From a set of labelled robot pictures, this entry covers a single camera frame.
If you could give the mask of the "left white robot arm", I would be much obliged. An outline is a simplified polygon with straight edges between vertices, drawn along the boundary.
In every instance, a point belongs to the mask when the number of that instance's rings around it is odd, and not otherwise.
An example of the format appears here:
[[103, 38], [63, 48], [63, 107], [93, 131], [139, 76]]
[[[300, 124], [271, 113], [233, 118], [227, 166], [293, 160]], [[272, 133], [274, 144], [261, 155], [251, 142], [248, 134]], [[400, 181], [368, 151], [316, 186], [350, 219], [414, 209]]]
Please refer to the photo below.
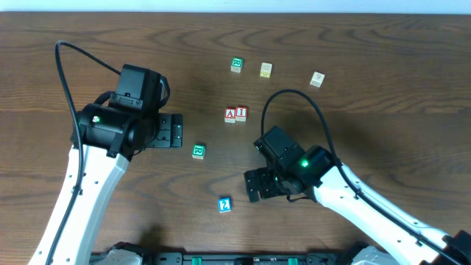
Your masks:
[[86, 105], [71, 136], [63, 186], [31, 264], [89, 264], [113, 192], [137, 151], [180, 148], [183, 116]]

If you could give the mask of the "near green R block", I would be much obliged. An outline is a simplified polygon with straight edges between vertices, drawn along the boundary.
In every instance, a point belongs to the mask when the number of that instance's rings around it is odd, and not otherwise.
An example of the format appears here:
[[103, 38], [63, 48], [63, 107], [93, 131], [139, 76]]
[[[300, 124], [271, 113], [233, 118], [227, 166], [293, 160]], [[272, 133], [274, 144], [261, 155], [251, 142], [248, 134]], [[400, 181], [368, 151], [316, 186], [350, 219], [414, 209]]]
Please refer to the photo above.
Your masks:
[[194, 144], [192, 149], [192, 158], [203, 160], [205, 157], [205, 145]]

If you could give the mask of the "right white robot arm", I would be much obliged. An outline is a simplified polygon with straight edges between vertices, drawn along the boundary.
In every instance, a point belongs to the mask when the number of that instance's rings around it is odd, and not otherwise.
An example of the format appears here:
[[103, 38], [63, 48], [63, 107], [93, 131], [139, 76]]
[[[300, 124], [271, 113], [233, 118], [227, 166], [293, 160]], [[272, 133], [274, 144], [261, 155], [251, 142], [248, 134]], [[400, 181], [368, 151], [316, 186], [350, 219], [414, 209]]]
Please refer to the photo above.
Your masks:
[[263, 168], [245, 172], [250, 202], [285, 196], [309, 199], [335, 211], [376, 241], [399, 264], [469, 264], [470, 234], [455, 236], [407, 214], [362, 182], [326, 149], [263, 150]]

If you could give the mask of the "plain wooden letter block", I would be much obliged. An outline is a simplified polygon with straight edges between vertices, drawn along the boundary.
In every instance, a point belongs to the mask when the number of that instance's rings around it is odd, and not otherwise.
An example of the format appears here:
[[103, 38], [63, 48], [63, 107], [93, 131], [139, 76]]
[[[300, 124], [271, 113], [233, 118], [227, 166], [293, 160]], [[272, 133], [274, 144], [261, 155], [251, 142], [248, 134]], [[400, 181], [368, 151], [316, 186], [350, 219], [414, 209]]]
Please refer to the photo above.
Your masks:
[[324, 74], [322, 74], [318, 71], [315, 71], [313, 73], [312, 78], [311, 78], [310, 85], [312, 85], [314, 87], [317, 87], [317, 88], [320, 88], [323, 81], [324, 81], [324, 78], [325, 78]]

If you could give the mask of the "red letter I block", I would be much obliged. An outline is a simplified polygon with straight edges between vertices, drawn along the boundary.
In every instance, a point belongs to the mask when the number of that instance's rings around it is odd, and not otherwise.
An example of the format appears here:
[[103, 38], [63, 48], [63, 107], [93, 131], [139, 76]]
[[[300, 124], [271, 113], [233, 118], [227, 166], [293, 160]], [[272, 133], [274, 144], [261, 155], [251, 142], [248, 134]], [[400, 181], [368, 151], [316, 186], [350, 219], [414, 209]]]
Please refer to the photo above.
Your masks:
[[247, 107], [237, 107], [235, 109], [235, 120], [236, 121], [246, 121], [247, 120], [247, 114], [248, 114], [248, 108]]

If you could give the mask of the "far green letter block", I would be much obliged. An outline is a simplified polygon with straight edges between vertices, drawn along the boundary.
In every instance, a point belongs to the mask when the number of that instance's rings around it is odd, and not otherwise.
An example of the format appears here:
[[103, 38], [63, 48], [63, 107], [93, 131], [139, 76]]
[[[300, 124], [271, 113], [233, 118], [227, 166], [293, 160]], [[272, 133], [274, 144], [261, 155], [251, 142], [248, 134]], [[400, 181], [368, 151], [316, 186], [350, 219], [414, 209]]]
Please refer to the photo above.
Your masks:
[[244, 60], [240, 57], [234, 57], [231, 62], [230, 70], [235, 73], [240, 73], [243, 67]]

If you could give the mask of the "yellow letter block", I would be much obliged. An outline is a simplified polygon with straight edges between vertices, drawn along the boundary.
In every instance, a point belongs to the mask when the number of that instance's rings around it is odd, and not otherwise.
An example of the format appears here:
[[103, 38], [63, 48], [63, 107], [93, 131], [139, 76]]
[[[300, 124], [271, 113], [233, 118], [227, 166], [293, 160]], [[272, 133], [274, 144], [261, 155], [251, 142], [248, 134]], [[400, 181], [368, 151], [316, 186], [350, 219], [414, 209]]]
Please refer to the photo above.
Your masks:
[[271, 63], [261, 63], [260, 77], [270, 78], [272, 67], [273, 65]]

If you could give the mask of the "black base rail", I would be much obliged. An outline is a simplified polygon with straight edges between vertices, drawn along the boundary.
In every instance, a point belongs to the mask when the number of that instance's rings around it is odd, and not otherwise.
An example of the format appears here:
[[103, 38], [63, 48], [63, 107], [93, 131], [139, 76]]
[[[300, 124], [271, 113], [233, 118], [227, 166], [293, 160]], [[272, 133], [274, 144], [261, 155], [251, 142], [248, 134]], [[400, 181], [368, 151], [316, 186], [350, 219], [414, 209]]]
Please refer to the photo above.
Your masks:
[[107, 252], [91, 255], [90, 264], [148, 265], [327, 265], [351, 264], [354, 257], [367, 247], [355, 243], [344, 252], [319, 250], [313, 252], [187, 252], [183, 248], [161, 247], [152, 250], [127, 242], [119, 242]]

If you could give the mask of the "red letter A block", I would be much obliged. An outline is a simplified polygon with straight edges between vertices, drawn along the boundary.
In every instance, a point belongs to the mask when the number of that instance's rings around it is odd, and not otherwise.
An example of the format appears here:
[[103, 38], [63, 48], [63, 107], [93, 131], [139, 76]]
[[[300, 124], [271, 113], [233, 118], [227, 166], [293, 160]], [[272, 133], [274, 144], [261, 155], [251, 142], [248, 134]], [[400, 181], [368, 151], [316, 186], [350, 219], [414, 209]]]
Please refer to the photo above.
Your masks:
[[236, 122], [236, 109], [235, 108], [226, 108], [224, 112], [224, 121], [226, 123], [235, 123]]

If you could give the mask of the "blue number 2 block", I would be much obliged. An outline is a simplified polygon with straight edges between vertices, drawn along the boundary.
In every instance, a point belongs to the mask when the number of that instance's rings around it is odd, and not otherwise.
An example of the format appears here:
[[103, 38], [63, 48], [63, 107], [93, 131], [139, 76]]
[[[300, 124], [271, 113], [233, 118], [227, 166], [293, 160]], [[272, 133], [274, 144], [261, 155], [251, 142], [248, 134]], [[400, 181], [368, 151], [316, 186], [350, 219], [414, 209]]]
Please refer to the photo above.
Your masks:
[[218, 209], [220, 213], [231, 212], [232, 203], [229, 197], [221, 198], [218, 200]]

